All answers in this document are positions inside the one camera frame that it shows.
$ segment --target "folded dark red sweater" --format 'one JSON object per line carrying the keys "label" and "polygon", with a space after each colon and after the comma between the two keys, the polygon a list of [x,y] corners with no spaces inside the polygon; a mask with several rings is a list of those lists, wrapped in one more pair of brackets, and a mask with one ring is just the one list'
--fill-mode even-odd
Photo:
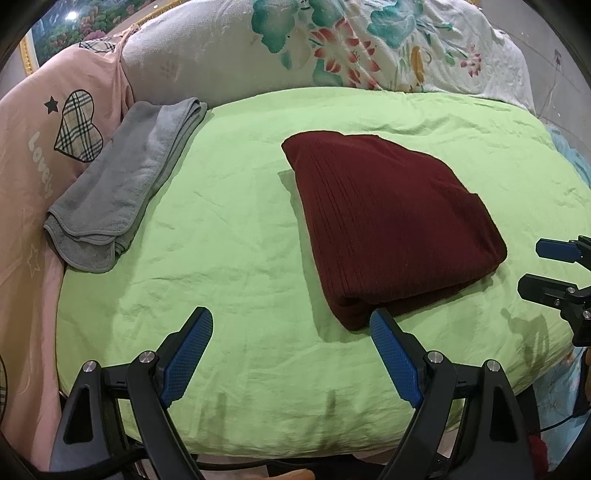
{"label": "folded dark red sweater", "polygon": [[376,135],[306,132],[282,145],[295,172],[330,309],[349,330],[456,294],[506,258],[479,196],[430,155]]}

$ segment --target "flower print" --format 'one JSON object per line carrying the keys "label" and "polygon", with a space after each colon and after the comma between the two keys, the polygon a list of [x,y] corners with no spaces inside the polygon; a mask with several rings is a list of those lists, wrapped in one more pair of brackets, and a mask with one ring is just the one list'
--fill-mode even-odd
{"label": "flower print", "polygon": [[417,26],[423,14],[423,0],[394,0],[371,12],[368,32],[380,37],[390,48],[398,48]]}
{"label": "flower print", "polygon": [[372,58],[375,47],[371,40],[361,41],[346,19],[337,20],[331,28],[311,30],[314,56],[324,60],[327,72],[345,77],[347,86],[374,90],[379,84],[369,72],[379,72],[378,63]]}
{"label": "flower print", "polygon": [[413,87],[408,83],[399,83],[393,88],[393,90],[395,92],[411,93],[413,92]]}
{"label": "flower print", "polygon": [[298,70],[307,65],[312,55],[308,32],[295,27],[287,36],[285,48],[280,53],[281,64],[287,70]]}
{"label": "flower print", "polygon": [[340,1],[308,0],[308,4],[313,10],[312,23],[317,27],[330,28],[345,14]]}
{"label": "flower print", "polygon": [[482,55],[476,51],[476,46],[470,46],[468,51],[468,58],[460,62],[460,67],[468,69],[468,75],[470,77],[478,74],[482,70]]}
{"label": "flower print", "polygon": [[417,45],[411,50],[410,65],[413,68],[417,82],[425,83],[425,67],[423,66],[423,59],[421,58],[421,48]]}
{"label": "flower print", "polygon": [[261,41],[271,53],[279,53],[296,26],[294,16],[300,9],[300,2],[287,0],[278,4],[272,0],[255,0],[252,8],[253,32],[262,35]]}

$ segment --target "pillow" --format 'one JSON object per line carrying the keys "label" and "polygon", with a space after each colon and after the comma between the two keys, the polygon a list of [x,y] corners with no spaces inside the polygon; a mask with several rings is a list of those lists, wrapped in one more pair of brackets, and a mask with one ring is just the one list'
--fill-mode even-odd
{"label": "pillow", "polygon": [[534,112],[521,51],[464,0],[200,0],[142,26],[123,52],[136,100],[210,108],[277,90],[452,92]]}
{"label": "pillow", "polygon": [[2,431],[41,469],[60,417],[54,343],[63,277],[43,222],[133,103],[120,56],[136,30],[116,47],[105,39],[63,50],[0,100],[0,352],[9,382]]}

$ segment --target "plaid heart patch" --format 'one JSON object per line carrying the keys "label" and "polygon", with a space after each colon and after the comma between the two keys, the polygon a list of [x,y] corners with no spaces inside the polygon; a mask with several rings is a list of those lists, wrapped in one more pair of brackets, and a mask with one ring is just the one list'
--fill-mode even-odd
{"label": "plaid heart patch", "polygon": [[61,110],[60,130],[53,149],[83,163],[103,149],[103,136],[92,123],[95,103],[86,90],[74,90]]}
{"label": "plaid heart patch", "polygon": [[79,48],[85,48],[97,53],[110,53],[115,51],[117,43],[111,42],[109,37],[98,38],[97,40],[85,40],[78,44]]}

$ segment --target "wall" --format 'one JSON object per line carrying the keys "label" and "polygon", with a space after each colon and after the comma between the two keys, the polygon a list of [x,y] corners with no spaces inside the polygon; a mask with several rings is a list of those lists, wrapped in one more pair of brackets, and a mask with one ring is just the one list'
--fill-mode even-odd
{"label": "wall", "polygon": [[507,32],[523,52],[539,119],[560,128],[570,146],[591,163],[591,88],[566,47],[525,2],[480,0],[480,5],[488,21]]}
{"label": "wall", "polygon": [[17,47],[0,72],[0,99],[26,76],[25,67],[22,64],[21,49]]}

